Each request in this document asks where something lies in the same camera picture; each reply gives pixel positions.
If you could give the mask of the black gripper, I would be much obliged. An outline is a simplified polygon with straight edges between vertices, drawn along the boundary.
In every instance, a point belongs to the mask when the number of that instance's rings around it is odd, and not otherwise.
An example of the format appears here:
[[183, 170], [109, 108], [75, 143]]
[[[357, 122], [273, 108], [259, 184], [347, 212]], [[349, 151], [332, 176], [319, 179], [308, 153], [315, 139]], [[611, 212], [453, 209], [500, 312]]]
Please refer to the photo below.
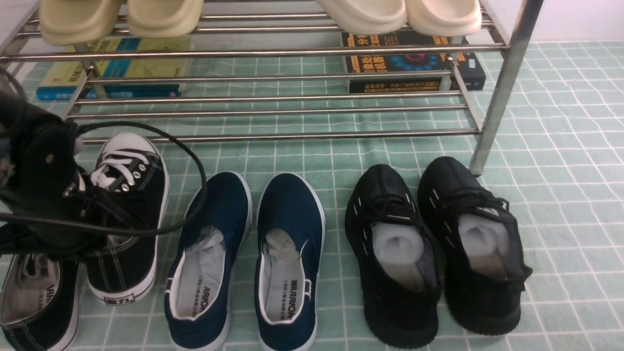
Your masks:
[[101, 124], [78, 126], [1, 92], [1, 254], [82, 258], [105, 247], [88, 174], [74, 156], [80, 136]]

